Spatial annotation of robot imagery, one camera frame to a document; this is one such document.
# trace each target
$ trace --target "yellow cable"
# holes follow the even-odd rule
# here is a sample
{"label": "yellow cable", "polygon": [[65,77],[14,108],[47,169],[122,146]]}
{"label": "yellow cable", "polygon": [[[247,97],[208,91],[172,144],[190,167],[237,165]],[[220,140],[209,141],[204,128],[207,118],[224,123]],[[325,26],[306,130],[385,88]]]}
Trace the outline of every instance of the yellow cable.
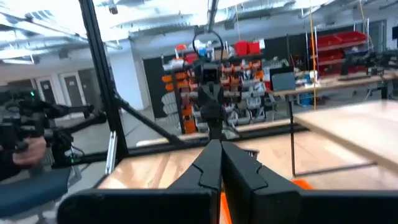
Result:
{"label": "yellow cable", "polygon": [[238,27],[238,37],[239,37],[239,41],[241,41],[241,31],[239,30],[239,19],[238,19],[238,7],[237,7],[237,4],[235,4],[235,16],[236,16],[236,26]]}
{"label": "yellow cable", "polygon": [[[362,0],[359,0],[359,7],[361,8],[362,22],[363,22],[363,24],[365,26],[365,33],[368,34],[369,33],[369,27],[368,27],[368,24],[365,22],[365,14],[363,12]],[[372,45],[371,48],[373,49],[374,45],[373,45],[372,37],[371,37],[370,34],[368,35],[368,38],[371,41],[371,45]]]}
{"label": "yellow cable", "polygon": [[313,19],[312,19],[312,3],[310,0],[310,27],[311,27],[311,45],[312,45],[312,65],[313,65],[313,72],[314,72],[314,79],[313,79],[313,109],[317,109],[317,74],[315,74],[316,69],[316,61],[315,61],[315,40],[313,36]]}

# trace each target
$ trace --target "person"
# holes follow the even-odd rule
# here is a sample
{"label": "person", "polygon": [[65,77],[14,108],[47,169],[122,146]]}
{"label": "person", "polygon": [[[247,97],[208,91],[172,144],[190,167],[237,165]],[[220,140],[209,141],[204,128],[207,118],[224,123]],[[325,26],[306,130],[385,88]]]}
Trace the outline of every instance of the person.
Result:
{"label": "person", "polygon": [[21,170],[37,165],[45,156],[46,142],[41,138],[25,139],[29,147],[15,153],[0,147],[0,181],[17,175]]}

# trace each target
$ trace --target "desk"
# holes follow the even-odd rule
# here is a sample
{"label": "desk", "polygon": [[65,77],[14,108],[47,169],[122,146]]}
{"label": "desk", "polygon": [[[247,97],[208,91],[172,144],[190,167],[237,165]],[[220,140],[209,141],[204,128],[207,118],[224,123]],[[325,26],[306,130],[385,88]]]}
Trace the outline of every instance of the desk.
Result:
{"label": "desk", "polygon": [[[322,167],[360,164],[367,159],[353,154],[342,146],[312,133],[295,134],[297,169],[309,171]],[[241,148],[259,151],[258,161],[291,179],[290,138],[288,134],[236,144]],[[101,189],[157,189],[168,187],[179,178],[201,153],[202,148],[167,152],[124,159],[115,171],[99,185]],[[336,172],[308,177],[306,180],[316,189],[396,189],[398,178],[388,170],[379,176],[377,167]]]}
{"label": "desk", "polygon": [[398,102],[379,100],[296,114],[294,121],[398,174]]}
{"label": "desk", "polygon": [[[350,76],[364,76],[366,75],[364,72],[358,72],[355,74],[351,74]],[[351,81],[339,81],[340,76],[324,78],[319,80],[318,87],[310,87],[305,88],[304,86],[298,87],[295,90],[285,90],[285,91],[268,91],[268,94],[273,96],[284,96],[284,95],[296,95],[301,93],[311,93],[316,89],[316,91],[325,91],[325,90],[335,90],[340,88],[349,88],[355,86],[363,86],[372,83],[381,82],[382,79],[379,76],[373,76],[370,78],[364,78],[359,80],[351,80]],[[398,79],[398,71],[397,70],[386,70],[384,72],[384,79],[387,81]]]}

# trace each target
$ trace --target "human hand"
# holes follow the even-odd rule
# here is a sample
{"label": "human hand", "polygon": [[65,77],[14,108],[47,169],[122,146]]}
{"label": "human hand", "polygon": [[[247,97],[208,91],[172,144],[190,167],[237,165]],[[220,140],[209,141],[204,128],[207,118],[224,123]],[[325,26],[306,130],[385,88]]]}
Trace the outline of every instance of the human hand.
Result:
{"label": "human hand", "polygon": [[29,145],[26,151],[14,153],[12,160],[15,165],[33,166],[37,165],[44,158],[47,143],[44,138],[27,138],[25,142]]}

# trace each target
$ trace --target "camera rig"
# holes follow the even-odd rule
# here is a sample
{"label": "camera rig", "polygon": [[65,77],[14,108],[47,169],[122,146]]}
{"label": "camera rig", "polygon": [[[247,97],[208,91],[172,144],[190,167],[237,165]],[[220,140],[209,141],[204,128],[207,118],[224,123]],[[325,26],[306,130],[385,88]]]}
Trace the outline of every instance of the camera rig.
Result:
{"label": "camera rig", "polygon": [[[4,150],[20,153],[27,150],[25,138],[44,137],[51,147],[52,164],[74,160],[76,154],[66,155],[71,150],[72,134],[94,124],[106,122],[106,115],[94,106],[54,105],[26,94],[17,95],[5,104],[10,114],[2,116],[0,123],[0,145]],[[50,120],[71,113],[83,113],[85,120],[67,127],[54,127]]]}

